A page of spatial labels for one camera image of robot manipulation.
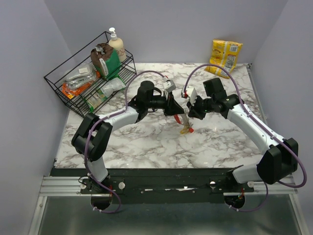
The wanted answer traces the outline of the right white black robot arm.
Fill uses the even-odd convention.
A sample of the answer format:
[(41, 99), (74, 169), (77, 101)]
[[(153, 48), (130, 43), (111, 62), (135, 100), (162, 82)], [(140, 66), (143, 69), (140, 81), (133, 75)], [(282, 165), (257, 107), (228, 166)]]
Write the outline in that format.
[(298, 143), (293, 138), (285, 139), (270, 130), (248, 107), (239, 101), (237, 94), (227, 95), (219, 78), (203, 83), (206, 99), (202, 99), (194, 87), (185, 86), (181, 96), (187, 98), (189, 117), (204, 119), (207, 113), (219, 113), (238, 126), (258, 147), (263, 155), (255, 164), (239, 166), (228, 172), (225, 187), (235, 192), (250, 181), (274, 184), (298, 168), (294, 158)]

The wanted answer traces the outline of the metal red key organizer plate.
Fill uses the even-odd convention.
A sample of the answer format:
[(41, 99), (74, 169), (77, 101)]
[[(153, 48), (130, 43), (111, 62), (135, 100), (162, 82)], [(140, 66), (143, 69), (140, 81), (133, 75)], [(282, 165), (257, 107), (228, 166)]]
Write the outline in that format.
[(174, 118), (178, 124), (183, 125), (187, 129), (192, 127), (192, 124), (189, 121), (189, 117), (186, 114), (174, 115)]

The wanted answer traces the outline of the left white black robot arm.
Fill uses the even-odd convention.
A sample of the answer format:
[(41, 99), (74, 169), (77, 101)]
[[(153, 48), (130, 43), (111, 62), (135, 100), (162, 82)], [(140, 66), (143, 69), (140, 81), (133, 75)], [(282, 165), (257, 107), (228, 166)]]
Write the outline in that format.
[(102, 158), (106, 151), (110, 135), (126, 125), (143, 120), (149, 110), (163, 111), (165, 116), (181, 116), (182, 124), (188, 124), (184, 109), (175, 101), (173, 90), (176, 88), (172, 80), (164, 83), (164, 92), (156, 88), (151, 81), (141, 82), (136, 96), (131, 99), (125, 109), (107, 116), (87, 114), (71, 141), (72, 146), (85, 157), (86, 169), (93, 178), (91, 187), (97, 193), (104, 193), (109, 186), (106, 179), (109, 175)]

